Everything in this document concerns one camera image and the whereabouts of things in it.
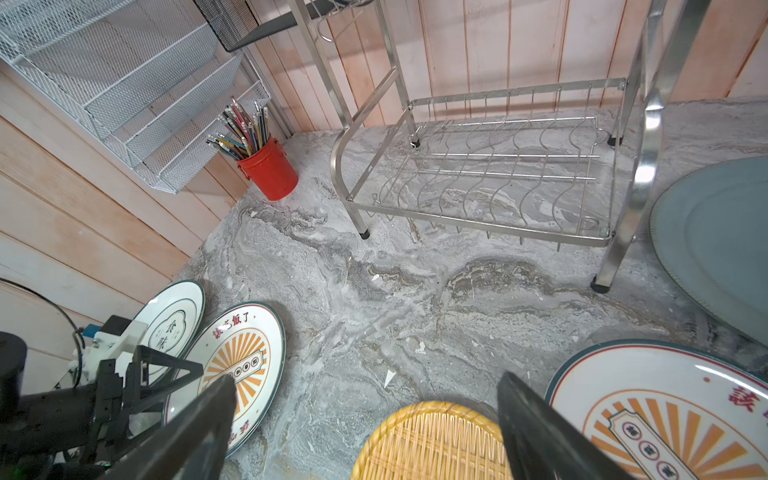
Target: bunch of pencils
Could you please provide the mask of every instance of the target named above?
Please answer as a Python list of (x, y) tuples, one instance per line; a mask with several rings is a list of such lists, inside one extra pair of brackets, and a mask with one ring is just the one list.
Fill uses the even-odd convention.
[(227, 134), (208, 135), (206, 142), (235, 160), (245, 160), (261, 150), (270, 139), (268, 111), (266, 106), (259, 108), (256, 102), (254, 104), (256, 114), (249, 117), (243, 106), (232, 97), (232, 105), (219, 115), (219, 120), (227, 127)]

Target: black cable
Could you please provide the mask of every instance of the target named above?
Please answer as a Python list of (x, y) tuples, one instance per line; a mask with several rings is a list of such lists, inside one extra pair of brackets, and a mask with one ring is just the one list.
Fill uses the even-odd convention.
[(78, 328), (78, 326), (76, 326), (74, 324), (72, 319), (69, 318), (69, 315), (67, 315), (67, 313), (64, 310), (62, 310), (59, 305), (56, 305), (52, 301), (48, 300), (47, 298), (42, 296), (40, 293), (35, 292), (33, 289), (31, 289), (31, 288), (29, 288), (27, 286), (23, 286), (20, 283), (16, 283), (13, 280), (8, 280), (7, 278), (3, 278), (1, 276), (0, 276), (0, 282), (5, 282), (5, 283), (7, 283), (9, 285), (13, 285), (13, 286), (15, 286), (17, 288), (20, 288), (20, 289), (22, 289), (24, 291), (27, 291), (27, 292), (31, 293), (32, 295), (35, 295), (35, 296), (43, 299), (48, 305), (54, 307), (56, 310), (58, 310), (58, 312), (61, 315), (64, 316), (65, 319), (67, 319), (67, 321), (69, 322), (69, 325), (72, 327), (72, 330), (73, 330), (73, 332), (72, 332), (72, 339), (74, 340), (74, 346), (77, 347), (77, 349), (78, 349), (78, 374), (77, 374), (77, 376), (74, 379), (74, 385), (72, 386), (72, 388), (78, 386), (80, 384), (80, 378), (81, 378), (81, 376), (83, 374), (83, 351), (82, 351), (82, 349), (85, 348), (85, 339), (83, 338), (83, 330), (81, 328)]

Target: black rubber foot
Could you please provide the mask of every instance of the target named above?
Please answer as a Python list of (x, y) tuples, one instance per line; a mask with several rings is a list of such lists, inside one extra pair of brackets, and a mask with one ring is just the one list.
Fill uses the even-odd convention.
[(597, 285), (595, 283), (597, 279), (598, 279), (598, 276), (595, 275), (591, 283), (589, 284), (589, 287), (592, 288), (592, 290), (594, 290), (597, 293), (608, 293), (611, 291), (611, 288), (609, 286)]

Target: red bucket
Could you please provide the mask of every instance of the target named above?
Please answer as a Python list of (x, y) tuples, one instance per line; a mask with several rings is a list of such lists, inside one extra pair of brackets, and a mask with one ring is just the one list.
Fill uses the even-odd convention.
[(288, 163), (286, 152), (275, 137), (255, 154), (238, 161), (237, 167), (245, 178), (253, 180), (267, 200), (273, 202), (285, 198), (299, 183), (299, 175)]

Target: orange sunburst pattern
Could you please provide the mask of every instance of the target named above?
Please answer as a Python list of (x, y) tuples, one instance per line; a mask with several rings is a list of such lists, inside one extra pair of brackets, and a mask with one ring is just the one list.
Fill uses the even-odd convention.
[(264, 333), (258, 329), (242, 329), (227, 338), (211, 357), (200, 391), (221, 376), (232, 376), (237, 387), (237, 420), (261, 392), (269, 370), (269, 357), (270, 344)]
[[(622, 436), (626, 436), (626, 432), (621, 431), (619, 425), (623, 424), (617, 419), (628, 418), (628, 413), (637, 418), (631, 425), (638, 430), (648, 428), (650, 435), (643, 437), (644, 442), (650, 439), (658, 444), (658, 450), (674, 457), (670, 467), (675, 462), (682, 463), (680, 471), (674, 471), (674, 477), (665, 475), (669, 470), (649, 467), (649, 462), (638, 452), (627, 449), (626, 445), (631, 442)], [(693, 475), (699, 480), (768, 478), (768, 459), (739, 432), (706, 410), (661, 392), (617, 392), (603, 399), (593, 408), (583, 433), (635, 478), (677, 480)]]

